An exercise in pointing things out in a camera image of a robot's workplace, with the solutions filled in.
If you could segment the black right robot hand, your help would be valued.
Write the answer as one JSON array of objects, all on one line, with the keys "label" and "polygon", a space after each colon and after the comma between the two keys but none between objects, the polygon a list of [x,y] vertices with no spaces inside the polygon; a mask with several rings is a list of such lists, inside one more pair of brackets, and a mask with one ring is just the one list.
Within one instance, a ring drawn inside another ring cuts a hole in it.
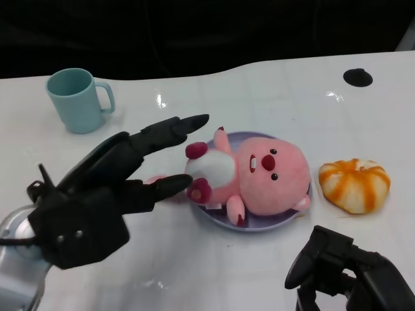
[{"label": "black right robot hand", "polygon": [[319,225],[292,263],[285,288],[297,290],[297,310],[318,310],[318,292],[343,295],[346,310],[414,309],[414,293],[389,259]]}]

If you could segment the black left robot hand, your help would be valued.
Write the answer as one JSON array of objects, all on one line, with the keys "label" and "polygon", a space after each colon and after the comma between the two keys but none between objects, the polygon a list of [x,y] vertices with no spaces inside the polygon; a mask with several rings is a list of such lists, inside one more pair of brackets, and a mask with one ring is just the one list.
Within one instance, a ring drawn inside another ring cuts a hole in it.
[{"label": "black left robot hand", "polygon": [[149,213],[156,203],[171,198],[193,179],[187,174],[152,183],[131,179],[145,156],[177,146],[203,127],[209,115],[173,117],[136,134],[117,133],[93,149],[54,185],[42,168],[43,179],[28,186],[35,204],[29,223],[44,259],[63,270],[100,262],[130,238],[126,214]]}]

